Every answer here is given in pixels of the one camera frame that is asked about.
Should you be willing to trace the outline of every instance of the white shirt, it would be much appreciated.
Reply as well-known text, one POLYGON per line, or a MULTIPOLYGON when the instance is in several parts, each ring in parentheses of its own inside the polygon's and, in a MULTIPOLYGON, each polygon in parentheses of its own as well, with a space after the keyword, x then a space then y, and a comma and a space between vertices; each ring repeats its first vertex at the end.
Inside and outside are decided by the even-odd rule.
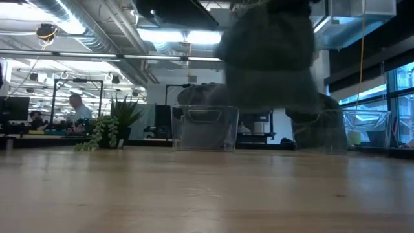
POLYGON ((87 108, 84 104, 80 105, 75 109, 75 117, 74 120, 77 121, 79 119, 91 119, 92 112, 87 108))

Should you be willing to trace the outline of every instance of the yellow object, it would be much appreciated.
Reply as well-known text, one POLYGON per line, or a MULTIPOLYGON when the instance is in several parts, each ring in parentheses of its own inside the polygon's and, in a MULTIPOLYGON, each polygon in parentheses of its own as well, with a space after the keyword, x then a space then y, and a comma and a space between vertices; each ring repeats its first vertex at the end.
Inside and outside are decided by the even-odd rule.
POLYGON ((45 132, 43 130, 29 130, 29 134, 36 134, 36 135, 44 135, 45 132))
POLYGON ((348 144, 361 145, 361 133, 358 131, 348 132, 348 144))

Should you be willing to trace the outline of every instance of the ceiling duct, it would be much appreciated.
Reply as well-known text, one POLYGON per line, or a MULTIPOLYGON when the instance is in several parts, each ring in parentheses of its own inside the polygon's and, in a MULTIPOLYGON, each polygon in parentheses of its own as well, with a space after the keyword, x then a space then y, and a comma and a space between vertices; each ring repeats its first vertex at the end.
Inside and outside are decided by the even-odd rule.
MULTIPOLYGON (((397 14, 396 0, 366 0, 365 35, 397 14)), ((365 0, 324 0, 312 7, 317 49, 341 49, 362 38, 365 0)))
MULTIPOLYGON (((169 42, 153 42, 155 50, 159 55, 163 56, 182 56, 183 53, 174 51, 171 48, 169 42)), ((157 62, 157 64, 165 67, 167 69, 183 69, 188 68, 188 63, 186 61, 163 61, 157 62)))
MULTIPOLYGON (((26 2, 53 16, 54 23, 67 33, 87 36, 85 38, 76 38, 76 40, 91 50, 91 52, 109 54, 120 52, 120 49, 85 9, 82 8, 79 2, 71 0, 26 0, 26 2)), ((112 65, 124 72, 125 76, 133 84, 147 84, 147 77, 149 76, 147 71, 135 69, 126 60, 112 63, 112 65)))

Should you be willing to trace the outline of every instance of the person sitting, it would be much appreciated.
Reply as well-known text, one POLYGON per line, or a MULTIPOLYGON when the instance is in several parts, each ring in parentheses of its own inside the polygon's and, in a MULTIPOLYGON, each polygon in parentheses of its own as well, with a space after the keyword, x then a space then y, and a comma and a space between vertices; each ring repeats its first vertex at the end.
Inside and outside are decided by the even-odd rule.
POLYGON ((75 109, 74 121, 79 119, 91 119, 92 112, 82 103, 82 97, 79 94, 73 94, 69 97, 70 105, 75 109))
POLYGON ((30 130, 44 130, 44 125, 45 123, 43 123, 43 114, 41 113, 41 111, 31 111, 29 113, 30 118, 32 119, 32 122, 30 123, 30 130))
POLYGON ((242 121, 239 120, 239 123, 237 125, 237 133, 243 133, 243 134, 251 134, 252 132, 250 129, 248 129, 242 121))

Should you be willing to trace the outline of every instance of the black monitor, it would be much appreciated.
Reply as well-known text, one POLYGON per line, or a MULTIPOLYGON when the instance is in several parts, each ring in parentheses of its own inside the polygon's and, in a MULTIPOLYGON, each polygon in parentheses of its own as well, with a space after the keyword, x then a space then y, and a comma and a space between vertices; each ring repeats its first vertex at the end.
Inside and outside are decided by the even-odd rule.
POLYGON ((27 121, 29 97, 0 97, 0 120, 27 121))
POLYGON ((168 127, 169 129, 171 129, 171 106, 155 106, 155 126, 168 127))

